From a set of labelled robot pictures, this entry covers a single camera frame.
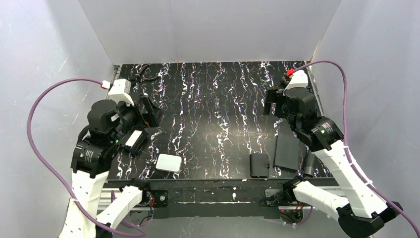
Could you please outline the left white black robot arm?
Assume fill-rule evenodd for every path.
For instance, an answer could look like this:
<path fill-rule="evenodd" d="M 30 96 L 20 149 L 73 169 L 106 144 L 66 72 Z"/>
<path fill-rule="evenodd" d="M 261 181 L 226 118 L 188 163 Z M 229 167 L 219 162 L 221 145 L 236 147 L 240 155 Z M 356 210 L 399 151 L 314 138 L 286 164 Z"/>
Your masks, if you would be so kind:
<path fill-rule="evenodd" d="M 62 238 L 110 238 L 134 207 L 152 208 L 155 195 L 149 182 L 131 179 L 101 213 L 98 206 L 112 161 L 121 150 L 137 154 L 148 134 L 158 127 L 161 110 L 146 95 L 130 104 L 123 100 L 95 102 L 88 112 L 88 125 L 80 132 L 73 151 L 72 192 Z"/>

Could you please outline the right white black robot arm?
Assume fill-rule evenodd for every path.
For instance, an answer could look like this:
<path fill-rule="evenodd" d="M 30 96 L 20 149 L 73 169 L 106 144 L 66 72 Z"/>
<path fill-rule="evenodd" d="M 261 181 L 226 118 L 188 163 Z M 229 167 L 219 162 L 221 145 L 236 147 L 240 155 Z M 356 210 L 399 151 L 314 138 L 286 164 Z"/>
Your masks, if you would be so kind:
<path fill-rule="evenodd" d="M 305 87 L 268 89 L 264 114 L 271 104 L 275 115 L 285 118 L 297 138 L 320 159 L 332 173 L 344 196 L 330 193 L 307 179 L 295 177 L 282 186 L 275 200 L 301 202 L 335 219 L 351 238 L 366 238 L 402 213 L 399 204 L 385 201 L 370 188 L 371 181 L 355 172 L 356 161 L 344 144 L 344 135 L 329 118 L 317 114 L 317 101 Z"/>

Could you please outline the white card stack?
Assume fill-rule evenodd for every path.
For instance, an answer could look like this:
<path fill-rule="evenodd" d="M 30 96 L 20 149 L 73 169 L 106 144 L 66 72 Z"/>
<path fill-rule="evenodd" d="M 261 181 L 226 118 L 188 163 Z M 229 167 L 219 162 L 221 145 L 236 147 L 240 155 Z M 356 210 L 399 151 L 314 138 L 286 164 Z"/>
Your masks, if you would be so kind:
<path fill-rule="evenodd" d="M 165 172 L 177 173 L 181 169 L 182 158 L 179 156 L 159 154 L 156 169 Z"/>

